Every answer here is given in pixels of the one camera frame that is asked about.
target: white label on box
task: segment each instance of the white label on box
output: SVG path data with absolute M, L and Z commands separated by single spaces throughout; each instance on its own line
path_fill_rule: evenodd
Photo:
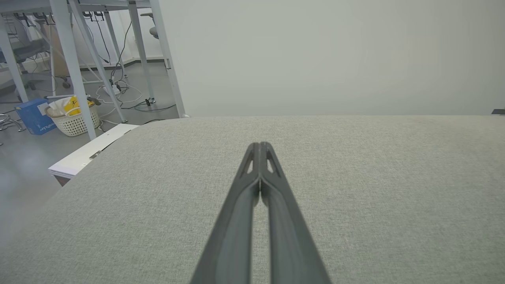
M 45 109 L 48 107 L 49 105 L 47 103 L 43 103 L 41 105 L 38 105 L 38 111 L 40 111 L 40 114 L 41 115 L 46 115 L 45 114 Z

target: white laundry basket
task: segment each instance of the white laundry basket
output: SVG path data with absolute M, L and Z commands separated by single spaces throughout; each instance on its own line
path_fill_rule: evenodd
M 69 116 L 68 113 L 73 111 L 74 109 L 67 112 L 65 115 L 54 115 L 52 113 L 52 109 L 47 107 L 45 109 L 45 113 L 52 118 L 56 127 L 61 130 L 65 135 L 74 137 L 77 135 L 81 135 L 86 133 L 86 125 L 84 125 L 84 119 L 82 118 L 82 113 Z M 89 107 L 89 111 L 91 112 L 91 119 L 93 120 L 93 127 L 97 128 L 100 126 L 100 118 L 98 117 L 98 113 L 96 112 L 95 104 L 92 104 Z

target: fabric-covered table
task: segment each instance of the fabric-covered table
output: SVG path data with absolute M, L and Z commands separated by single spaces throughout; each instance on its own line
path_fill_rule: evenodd
M 187 283 L 270 142 L 334 283 L 505 283 L 505 117 L 190 118 L 108 147 L 0 250 L 0 282 Z M 255 283 L 269 282 L 254 211 Z

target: yellow plastic bag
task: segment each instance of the yellow plastic bag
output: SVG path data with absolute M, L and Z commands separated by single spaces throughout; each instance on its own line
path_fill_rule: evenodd
M 88 106 L 91 106 L 93 104 L 93 102 L 90 102 L 88 101 Z M 68 101 L 68 103 L 65 105 L 64 109 L 66 112 L 72 110 L 72 109 L 75 109 L 75 108 L 78 108 L 79 107 L 79 102 L 77 101 L 77 97 L 76 96 L 73 96 L 70 98 L 70 100 Z M 71 112 L 68 113 L 69 116 L 73 116 L 73 115 L 77 115 L 77 114 L 80 114 L 81 113 L 81 109 L 78 108 L 76 110 L 73 110 Z

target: blue box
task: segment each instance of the blue box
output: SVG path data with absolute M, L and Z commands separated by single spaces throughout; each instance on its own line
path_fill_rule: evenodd
M 34 99 L 18 105 L 14 109 L 31 134 L 42 135 L 56 128 L 51 117 L 45 114 L 44 110 L 48 106 L 48 100 Z

